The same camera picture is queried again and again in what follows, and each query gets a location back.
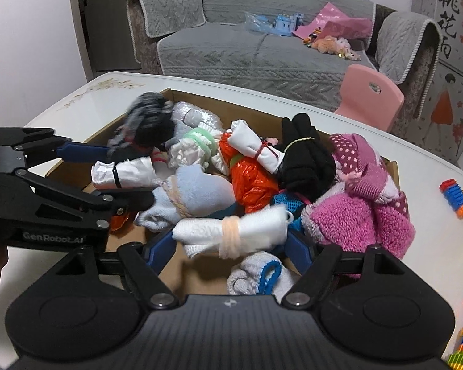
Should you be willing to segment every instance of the white table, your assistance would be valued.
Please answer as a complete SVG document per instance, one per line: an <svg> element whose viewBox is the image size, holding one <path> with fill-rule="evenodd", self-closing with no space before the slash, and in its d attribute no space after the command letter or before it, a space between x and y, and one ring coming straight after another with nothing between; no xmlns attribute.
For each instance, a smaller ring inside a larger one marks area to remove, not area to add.
<svg viewBox="0 0 463 370"><path fill-rule="evenodd" d="M463 171L410 143L327 111L242 88L157 75L111 72L60 100L28 126L56 129L61 136L82 142L121 115L139 94L165 88L195 93L279 117L306 112L326 133L359 133L381 155L398 162L401 188L408 197L417 230L404 263L428 282L452 306L456 329L446 354L453 350L456 332L463 327L463 220L458 220L439 191L442 181L455 178L463 188ZM33 169L44 175L55 161ZM10 248L0 286L0 365L17 357L8 340L4 315L9 304L62 257L62 253Z"/></svg>

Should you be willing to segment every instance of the plastic bag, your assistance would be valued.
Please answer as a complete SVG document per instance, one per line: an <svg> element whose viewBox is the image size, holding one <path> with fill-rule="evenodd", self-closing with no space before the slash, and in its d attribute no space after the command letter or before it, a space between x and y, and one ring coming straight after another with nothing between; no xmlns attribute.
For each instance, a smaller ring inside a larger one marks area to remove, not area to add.
<svg viewBox="0 0 463 370"><path fill-rule="evenodd" d="M283 33L274 29L273 25L268 22L268 19L264 15L255 15L250 12L245 12L245 29L253 32L283 35Z"/></svg>
<svg viewBox="0 0 463 370"><path fill-rule="evenodd" d="M224 133L219 142L221 153L230 165L233 193L245 212L256 212L269 204L278 193L278 182L252 157L245 157L228 144L231 133Z"/></svg>
<svg viewBox="0 0 463 370"><path fill-rule="evenodd" d="M181 120L185 125L191 128L197 128L200 122L209 125L217 131L223 131L223 124L220 117L214 112L197 107L186 101L179 101L173 106L173 118Z"/></svg>
<svg viewBox="0 0 463 370"><path fill-rule="evenodd" d="M317 28L322 31L318 36L321 39L326 36L359 39L371 36L372 21L366 18L350 18L335 5L327 3L311 23L298 27L293 34L306 39Z"/></svg>

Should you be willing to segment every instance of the sofa armrest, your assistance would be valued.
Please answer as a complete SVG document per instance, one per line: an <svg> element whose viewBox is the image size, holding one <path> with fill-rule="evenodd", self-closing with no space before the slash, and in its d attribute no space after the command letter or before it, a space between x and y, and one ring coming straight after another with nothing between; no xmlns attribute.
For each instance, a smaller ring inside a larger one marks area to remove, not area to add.
<svg viewBox="0 0 463 370"><path fill-rule="evenodd" d="M127 0L127 13L131 24L134 57L141 64L142 73L163 75L161 65L158 62L157 43L164 36L147 36L144 13L139 0Z"/></svg>
<svg viewBox="0 0 463 370"><path fill-rule="evenodd" d="M436 71L441 35L431 18L413 12L389 14L379 29L376 60L379 71L405 96L393 134L404 137L413 118L420 118Z"/></svg>
<svg viewBox="0 0 463 370"><path fill-rule="evenodd" d="M379 31L386 19L390 14L395 12L393 8L385 7L384 5L376 5L376 19L374 21L374 30L372 31L372 38L370 40L370 46L367 50L369 56L376 56L377 51L377 39L379 38Z"/></svg>
<svg viewBox="0 0 463 370"><path fill-rule="evenodd" d="M202 0L127 0L134 57L144 73L162 74L157 43L163 37L206 20Z"/></svg>
<svg viewBox="0 0 463 370"><path fill-rule="evenodd" d="M435 28L428 27L422 37L415 60L405 81L398 85L405 96L405 102L391 129L391 133L399 138L405 138L406 131L413 118L418 117L417 108L426 93L427 85L434 76L434 67L438 59L440 37Z"/></svg>

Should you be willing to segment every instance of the door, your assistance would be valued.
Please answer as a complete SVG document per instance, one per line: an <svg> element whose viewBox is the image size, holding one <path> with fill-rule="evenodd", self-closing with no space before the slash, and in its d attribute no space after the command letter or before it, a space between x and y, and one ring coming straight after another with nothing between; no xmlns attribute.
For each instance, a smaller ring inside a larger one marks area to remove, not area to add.
<svg viewBox="0 0 463 370"><path fill-rule="evenodd" d="M126 0L79 0L93 72L140 69L134 59Z"/></svg>

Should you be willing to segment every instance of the pink chair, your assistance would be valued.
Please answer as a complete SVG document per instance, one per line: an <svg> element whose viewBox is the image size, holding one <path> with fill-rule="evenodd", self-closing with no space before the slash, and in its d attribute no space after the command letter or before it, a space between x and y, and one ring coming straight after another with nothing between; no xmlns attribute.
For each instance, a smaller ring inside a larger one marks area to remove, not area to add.
<svg viewBox="0 0 463 370"><path fill-rule="evenodd" d="M341 105L336 114L389 132L405 96L393 81L375 69L352 64L340 89Z"/></svg>

